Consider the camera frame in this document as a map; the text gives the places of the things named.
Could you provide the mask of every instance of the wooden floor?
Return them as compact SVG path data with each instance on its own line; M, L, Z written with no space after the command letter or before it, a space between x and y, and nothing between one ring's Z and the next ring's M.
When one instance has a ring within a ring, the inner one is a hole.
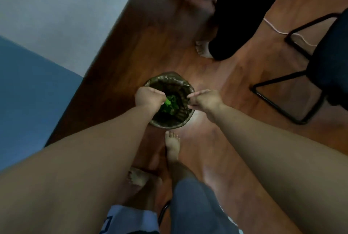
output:
M277 0L266 17L279 30L288 32L346 7L348 0ZM325 104L309 124L297 126L249 91L252 83L307 65L304 57L284 43L284 36L267 24L262 23L255 36L228 60L218 62L196 54L194 41L214 36L213 12L211 0L130 0L49 143L120 115L134 105L134 93L147 79L176 71L196 90L220 90L226 104L253 118L348 154L348 112L341 107ZM325 28L317 26L304 34L314 43ZM263 92L297 116L303 115L319 95L305 77L268 86ZM213 188L225 212L244 233L300 233L204 114L196 111L176 132L182 137L181 161ZM163 130L147 128L135 166L163 167L163 136ZM168 174L163 172L162 176L158 211L171 197ZM161 232L169 233L169 228L167 214Z

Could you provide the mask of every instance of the blue painted wall section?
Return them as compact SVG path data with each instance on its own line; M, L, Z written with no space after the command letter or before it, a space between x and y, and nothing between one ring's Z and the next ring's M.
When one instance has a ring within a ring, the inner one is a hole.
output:
M0 170L44 147L81 81L0 37Z

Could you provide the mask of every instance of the forearm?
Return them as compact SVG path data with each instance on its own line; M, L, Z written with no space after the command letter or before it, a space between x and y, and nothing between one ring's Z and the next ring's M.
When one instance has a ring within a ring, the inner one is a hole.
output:
M152 114L145 106L135 107L6 170L0 176L0 203L10 211L2 210L0 221L11 222L6 214L16 211L20 219L31 218L38 232L98 232ZM59 227L40 228L47 220Z
M309 233L348 228L348 157L322 144L221 106L214 113L223 131L263 187Z

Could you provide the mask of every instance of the black pants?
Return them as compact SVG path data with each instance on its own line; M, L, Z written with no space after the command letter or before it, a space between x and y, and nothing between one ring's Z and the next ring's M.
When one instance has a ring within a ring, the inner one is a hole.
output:
M254 35L275 1L217 0L215 16L219 29L209 43L214 59L225 60L241 48Z

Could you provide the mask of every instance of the power cord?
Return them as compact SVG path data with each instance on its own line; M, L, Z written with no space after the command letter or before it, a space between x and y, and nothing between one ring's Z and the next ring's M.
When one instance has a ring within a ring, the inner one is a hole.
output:
M276 27L274 27L273 24L270 23L270 21L268 21L266 18L263 18L263 20L270 26L272 27L273 30L275 30L278 34L284 34L284 35L287 35L288 33L285 33L285 32L281 32L279 31ZM317 45L316 44L310 44L306 41L306 39L301 35L301 34L298 34L298 33L294 33L293 35L297 35L299 37L301 37L301 39L309 46L313 46L313 47L316 47Z

